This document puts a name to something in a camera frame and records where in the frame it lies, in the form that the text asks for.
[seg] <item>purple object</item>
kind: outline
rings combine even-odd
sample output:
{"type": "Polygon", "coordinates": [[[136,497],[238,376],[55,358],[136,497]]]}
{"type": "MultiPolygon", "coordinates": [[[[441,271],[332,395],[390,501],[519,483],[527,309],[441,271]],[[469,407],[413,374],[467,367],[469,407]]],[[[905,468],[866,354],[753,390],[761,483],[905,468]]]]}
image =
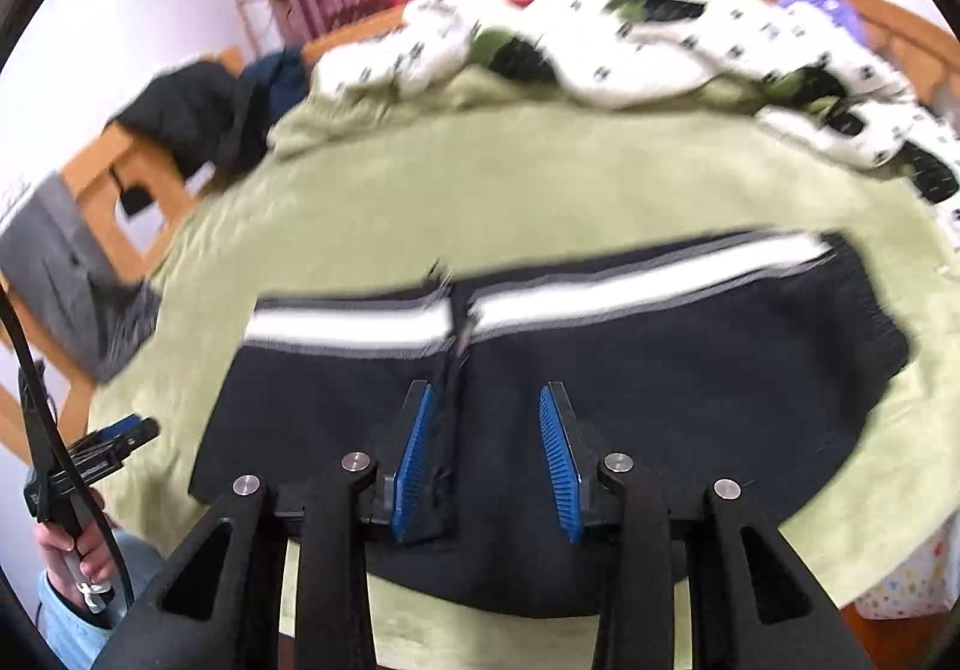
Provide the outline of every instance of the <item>purple object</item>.
{"type": "Polygon", "coordinates": [[[808,3],[816,6],[817,9],[826,13],[833,24],[838,28],[843,28],[847,33],[853,36],[856,43],[861,46],[867,46],[867,32],[863,29],[863,23],[860,22],[860,15],[856,14],[853,6],[846,0],[781,0],[778,6],[784,9],[791,4],[808,3]]]}

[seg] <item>hand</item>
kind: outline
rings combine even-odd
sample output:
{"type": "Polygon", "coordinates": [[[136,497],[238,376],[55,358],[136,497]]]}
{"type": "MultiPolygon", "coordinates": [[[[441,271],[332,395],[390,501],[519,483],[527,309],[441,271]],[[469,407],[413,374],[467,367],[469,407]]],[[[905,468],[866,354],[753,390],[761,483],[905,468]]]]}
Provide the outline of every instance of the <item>hand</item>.
{"type": "MultiPolygon", "coordinates": [[[[90,489],[97,504],[104,507],[104,498],[96,489],[90,489]]],[[[54,587],[56,593],[72,603],[77,608],[85,609],[83,594],[77,590],[77,585],[66,566],[64,553],[74,549],[73,537],[57,524],[37,524],[34,528],[34,539],[40,546],[40,556],[47,567],[47,580],[54,587]]],[[[102,584],[116,568],[110,555],[107,541],[100,533],[96,524],[90,524],[77,539],[77,551],[83,557],[80,562],[80,572],[90,578],[95,584],[102,584]]]]}

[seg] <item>light blue sleeve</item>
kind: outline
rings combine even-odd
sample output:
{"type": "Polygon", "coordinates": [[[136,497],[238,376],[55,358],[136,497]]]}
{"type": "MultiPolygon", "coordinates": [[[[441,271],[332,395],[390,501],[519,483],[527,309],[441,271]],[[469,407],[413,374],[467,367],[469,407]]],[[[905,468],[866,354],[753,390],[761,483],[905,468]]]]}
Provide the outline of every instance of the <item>light blue sleeve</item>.
{"type": "MultiPolygon", "coordinates": [[[[139,596],[160,572],[163,560],[139,537],[126,531],[114,531],[114,536],[130,571],[133,593],[139,596]]],[[[116,624],[127,608],[118,581],[113,582],[113,588],[116,593],[108,610],[110,620],[116,624]]],[[[89,670],[112,634],[112,630],[94,627],[74,614],[56,595],[46,571],[40,575],[40,631],[67,670],[89,670]]]]}

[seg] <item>wooden headboard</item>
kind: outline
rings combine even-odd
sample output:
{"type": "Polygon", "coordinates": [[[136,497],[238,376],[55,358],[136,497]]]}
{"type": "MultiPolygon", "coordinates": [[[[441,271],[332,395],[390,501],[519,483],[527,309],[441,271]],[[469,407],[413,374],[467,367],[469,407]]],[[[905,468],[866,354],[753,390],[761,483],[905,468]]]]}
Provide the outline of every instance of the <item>wooden headboard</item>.
{"type": "MultiPolygon", "coordinates": [[[[917,88],[920,100],[930,104],[960,103],[960,43],[953,35],[884,0],[848,1],[864,19],[872,47],[904,69],[917,88]]],[[[304,64],[312,67],[328,49],[387,33],[401,23],[402,9],[390,9],[324,35],[304,46],[304,64]]],[[[219,54],[217,59],[234,73],[243,67],[243,59],[236,49],[219,54]]],[[[90,229],[103,245],[104,253],[125,281],[145,278],[157,267],[176,227],[206,192],[191,195],[169,153],[116,124],[108,126],[101,136],[80,150],[61,169],[61,174],[90,229]],[[117,180],[124,187],[135,184],[146,187],[164,216],[163,228],[145,253],[137,251],[116,222],[121,192],[117,180]]],[[[85,431],[96,384],[50,339],[16,293],[11,293],[11,297],[31,344],[70,382],[69,394],[59,408],[59,428],[69,444],[85,431]]],[[[18,401],[2,387],[0,442],[21,459],[29,460],[18,401]]]]}

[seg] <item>green bed sheet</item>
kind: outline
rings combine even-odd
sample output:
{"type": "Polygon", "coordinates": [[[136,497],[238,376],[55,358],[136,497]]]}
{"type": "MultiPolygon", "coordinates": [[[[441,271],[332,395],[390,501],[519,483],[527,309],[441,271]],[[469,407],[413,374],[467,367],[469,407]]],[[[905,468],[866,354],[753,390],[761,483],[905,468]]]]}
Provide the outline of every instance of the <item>green bed sheet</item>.
{"type": "MultiPolygon", "coordinates": [[[[94,399],[92,427],[129,412],[162,425],[104,481],[109,510],[164,553],[202,514],[186,493],[191,467],[258,294],[408,286],[438,258],[478,272],[744,227],[841,229],[915,355],[853,457],[784,532],[838,604],[867,590],[960,504],[960,286],[923,205],[893,173],[815,158],[749,117],[594,112],[505,88],[472,80],[466,96],[400,110],[307,101],[277,126],[273,157],[200,204],[152,278],[157,332],[94,399]]],[[[370,590],[383,665],[589,666],[595,619],[485,614],[373,578],[370,590]]],[[[678,593],[677,663],[689,667],[678,593]]]]}

